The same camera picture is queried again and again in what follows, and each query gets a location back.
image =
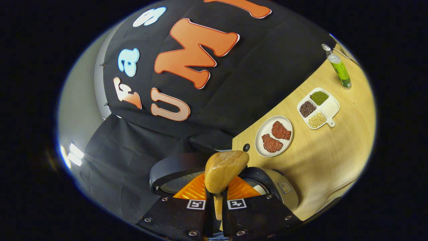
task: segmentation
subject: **red beans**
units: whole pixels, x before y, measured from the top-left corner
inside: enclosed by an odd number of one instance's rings
[[[308,115],[310,115],[312,112],[314,112],[315,109],[316,109],[316,107],[311,102],[309,102],[307,100],[300,107],[300,113],[302,113],[302,116],[306,118],[306,117],[308,117]]]

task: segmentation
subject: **letter m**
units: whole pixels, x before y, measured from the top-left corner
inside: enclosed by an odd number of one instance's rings
[[[196,89],[202,89],[210,78],[207,70],[196,71],[189,66],[214,67],[215,60],[202,48],[214,51],[218,57],[225,56],[239,41],[237,33],[224,33],[212,28],[192,23],[188,18],[176,22],[171,28],[171,37],[184,49],[160,53],[155,61],[155,72],[163,71],[192,81]]]

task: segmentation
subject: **gray wall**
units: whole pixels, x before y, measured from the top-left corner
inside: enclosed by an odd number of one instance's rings
[[[58,140],[67,154],[72,142],[84,150],[103,122],[95,98],[94,67],[109,32],[98,37],[80,56],[64,84],[58,111]]]

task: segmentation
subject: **orange letter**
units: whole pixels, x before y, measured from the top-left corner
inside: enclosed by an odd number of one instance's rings
[[[130,94],[129,92],[131,91],[131,88],[125,84],[120,84],[120,79],[118,77],[113,79],[113,83],[114,87],[116,88],[117,98],[119,98],[120,101],[124,100],[131,104],[134,104],[138,109],[142,108],[140,96],[137,92],[134,92],[134,94]]]
[[[193,82],[196,89],[202,89],[210,78],[207,70],[196,71],[188,66],[214,67],[215,60],[201,47],[210,48],[216,56],[225,56],[238,42],[237,33],[224,33],[204,27],[183,18],[170,31],[184,49],[160,53],[155,61],[155,72],[167,71]]]
[[[174,97],[168,96],[166,94],[159,93],[158,89],[152,88],[150,92],[150,97],[153,101],[163,101],[169,103],[171,105],[175,105],[178,107],[179,111],[177,113],[167,111],[165,109],[159,108],[156,104],[152,104],[150,110],[153,115],[160,115],[162,117],[168,118],[173,121],[184,121],[190,115],[189,106],[183,101],[176,99]]]
[[[250,12],[251,16],[255,18],[264,18],[268,16],[272,10],[270,8],[267,8],[265,6],[260,6],[255,3],[251,3],[246,0],[204,0],[206,3],[212,3],[212,2],[222,2],[222,3],[228,3],[230,5],[237,6],[238,8],[242,8],[244,10],[247,10]]]

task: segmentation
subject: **white bottle cap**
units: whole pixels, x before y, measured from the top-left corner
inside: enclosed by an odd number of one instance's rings
[[[326,45],[325,43],[321,44],[321,46],[325,51],[331,51],[330,47],[328,45]]]

